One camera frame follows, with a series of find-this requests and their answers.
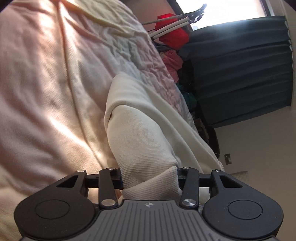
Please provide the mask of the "cream white knit garment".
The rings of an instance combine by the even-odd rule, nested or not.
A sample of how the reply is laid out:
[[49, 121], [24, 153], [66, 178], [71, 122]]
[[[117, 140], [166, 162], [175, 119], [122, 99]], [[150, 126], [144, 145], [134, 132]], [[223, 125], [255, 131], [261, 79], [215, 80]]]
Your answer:
[[125, 74], [112, 80], [104, 125], [121, 170], [124, 199], [179, 200], [178, 168], [206, 174], [223, 170], [212, 149], [172, 106]]

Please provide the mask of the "green garment on pile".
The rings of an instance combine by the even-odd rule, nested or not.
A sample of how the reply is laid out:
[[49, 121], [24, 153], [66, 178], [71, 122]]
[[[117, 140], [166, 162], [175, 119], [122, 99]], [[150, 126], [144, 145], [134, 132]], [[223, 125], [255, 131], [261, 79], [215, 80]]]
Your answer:
[[176, 86], [178, 87], [182, 96], [184, 97], [184, 100], [188, 106], [188, 109], [189, 110], [194, 109], [197, 105], [197, 101], [196, 101], [194, 95], [191, 92], [187, 92], [187, 90], [185, 90], [184, 86], [180, 85], [179, 83], [176, 83]]

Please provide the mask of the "pink garment on pile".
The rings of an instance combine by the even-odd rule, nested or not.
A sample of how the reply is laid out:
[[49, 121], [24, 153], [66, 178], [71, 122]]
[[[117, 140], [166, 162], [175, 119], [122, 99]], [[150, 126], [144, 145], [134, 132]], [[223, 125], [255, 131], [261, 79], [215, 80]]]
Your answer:
[[177, 83], [179, 80], [178, 70], [182, 68], [183, 60], [175, 50], [161, 52], [160, 56], [174, 82]]

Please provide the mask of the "teal curtain far side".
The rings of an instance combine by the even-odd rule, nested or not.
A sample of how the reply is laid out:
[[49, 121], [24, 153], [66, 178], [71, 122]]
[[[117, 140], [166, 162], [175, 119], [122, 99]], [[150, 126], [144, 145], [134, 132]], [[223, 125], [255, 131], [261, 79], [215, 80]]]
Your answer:
[[292, 46], [284, 16], [195, 30], [179, 55], [193, 67], [193, 76], [184, 85], [193, 92], [206, 122], [215, 128], [292, 102]]

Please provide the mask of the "pink pastel bed blanket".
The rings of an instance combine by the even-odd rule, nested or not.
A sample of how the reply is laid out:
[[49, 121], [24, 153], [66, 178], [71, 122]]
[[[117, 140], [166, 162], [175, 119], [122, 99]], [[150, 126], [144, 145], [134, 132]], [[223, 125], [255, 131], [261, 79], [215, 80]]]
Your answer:
[[1, 12], [1, 240], [14, 210], [78, 169], [116, 166], [104, 128], [113, 78], [149, 85], [190, 125], [184, 98], [121, 1], [12, 1]]

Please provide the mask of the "red garment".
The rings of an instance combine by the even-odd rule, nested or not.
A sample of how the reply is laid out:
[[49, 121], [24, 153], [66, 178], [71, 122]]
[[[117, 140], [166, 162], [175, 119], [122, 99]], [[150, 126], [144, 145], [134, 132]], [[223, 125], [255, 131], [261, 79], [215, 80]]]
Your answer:
[[[155, 30], [159, 30], [160, 28], [176, 22], [177, 20], [177, 18], [173, 18], [157, 22], [155, 25]], [[189, 31], [187, 30], [187, 27], [181, 27], [159, 37], [159, 41], [174, 50], [180, 50], [184, 46], [184, 44], [189, 42]]]

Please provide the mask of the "wall power socket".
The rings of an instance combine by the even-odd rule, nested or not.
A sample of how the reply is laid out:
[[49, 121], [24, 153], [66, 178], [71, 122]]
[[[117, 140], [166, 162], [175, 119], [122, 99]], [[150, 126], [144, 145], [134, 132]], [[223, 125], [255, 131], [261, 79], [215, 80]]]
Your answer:
[[225, 154], [225, 155], [224, 155], [224, 160], [225, 160], [225, 164], [226, 164], [226, 165], [230, 165], [230, 164], [232, 164], [232, 160], [231, 160], [231, 156], [230, 156], [230, 154]]

